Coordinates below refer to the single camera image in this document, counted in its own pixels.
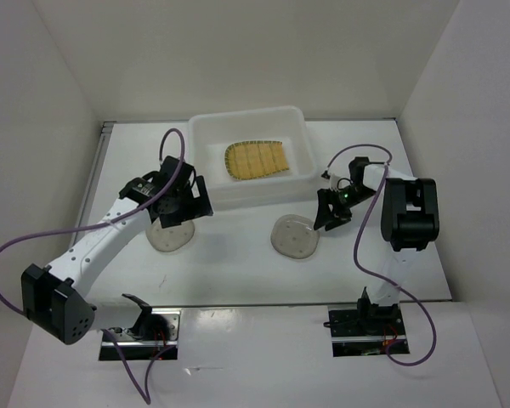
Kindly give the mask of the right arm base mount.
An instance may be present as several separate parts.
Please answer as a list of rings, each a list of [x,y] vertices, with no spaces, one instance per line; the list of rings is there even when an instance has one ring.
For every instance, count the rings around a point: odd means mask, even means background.
[[[353,305],[330,306],[323,326],[331,336],[332,355],[360,357],[409,354],[405,324],[400,310],[391,317],[362,317]]]

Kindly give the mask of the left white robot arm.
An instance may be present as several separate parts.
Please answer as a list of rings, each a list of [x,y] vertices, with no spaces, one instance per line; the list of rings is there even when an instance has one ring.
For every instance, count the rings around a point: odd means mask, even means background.
[[[119,302],[90,303],[86,296],[108,264],[153,223],[163,228],[213,215],[205,179],[195,168],[167,156],[157,171],[129,181],[102,228],[87,233],[62,256],[21,276],[25,317],[71,345],[91,330],[121,327],[132,339],[147,337],[164,321],[141,298],[124,293]]]

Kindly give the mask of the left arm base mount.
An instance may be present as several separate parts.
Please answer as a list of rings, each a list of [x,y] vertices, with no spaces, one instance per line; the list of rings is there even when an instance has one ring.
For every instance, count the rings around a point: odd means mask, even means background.
[[[149,322],[136,330],[112,327],[110,335],[102,335],[99,361],[118,361],[111,338],[121,348],[127,361],[176,360],[179,353],[180,309],[153,309]]]

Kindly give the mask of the bamboo woven tray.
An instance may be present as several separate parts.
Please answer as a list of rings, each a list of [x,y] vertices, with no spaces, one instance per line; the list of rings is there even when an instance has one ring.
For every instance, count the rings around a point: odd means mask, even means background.
[[[290,169],[280,141],[252,140],[229,145],[224,152],[229,176],[238,181],[263,179]]]

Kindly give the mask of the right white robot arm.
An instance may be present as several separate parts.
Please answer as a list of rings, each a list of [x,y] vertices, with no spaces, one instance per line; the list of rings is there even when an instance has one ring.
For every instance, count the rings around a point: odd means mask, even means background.
[[[349,176],[339,177],[325,170],[321,177],[329,186],[317,191],[315,230],[334,230],[351,221],[351,209],[370,201],[371,211],[382,198],[380,230],[390,254],[382,270],[369,275],[380,280],[365,288],[357,302],[355,324],[365,334],[377,332],[398,316],[399,297],[417,254],[439,235],[437,187],[430,178],[414,178],[394,171],[385,162],[354,158]]]

